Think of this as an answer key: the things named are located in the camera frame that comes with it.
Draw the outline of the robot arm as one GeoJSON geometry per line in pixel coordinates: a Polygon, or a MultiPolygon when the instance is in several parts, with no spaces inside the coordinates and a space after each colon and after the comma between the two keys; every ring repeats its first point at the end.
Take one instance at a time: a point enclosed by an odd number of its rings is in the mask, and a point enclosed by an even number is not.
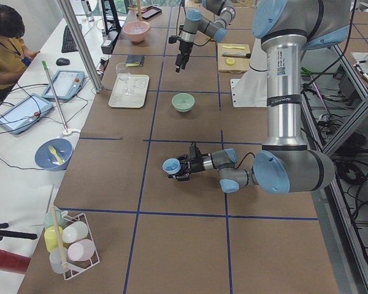
{"type": "Polygon", "coordinates": [[[234,149],[190,153],[166,160],[170,178],[186,181],[190,174],[214,168],[223,192],[259,185],[272,194],[305,192],[328,186],[334,166],[325,154],[309,150],[301,137],[301,62],[304,50],[330,47],[349,32],[350,1],[262,1],[253,19],[253,35],[267,56],[267,140],[253,166],[239,167],[234,149]]]}
{"type": "Polygon", "coordinates": [[[188,8],[185,22],[180,34],[170,36],[169,43],[179,41],[179,51],[175,61],[175,71],[185,69],[193,49],[197,32],[201,32],[216,42],[221,42],[226,35],[226,27],[235,19],[236,11],[231,1],[203,1],[202,6],[216,15],[215,21],[209,20],[202,12],[195,8],[188,8]]]}

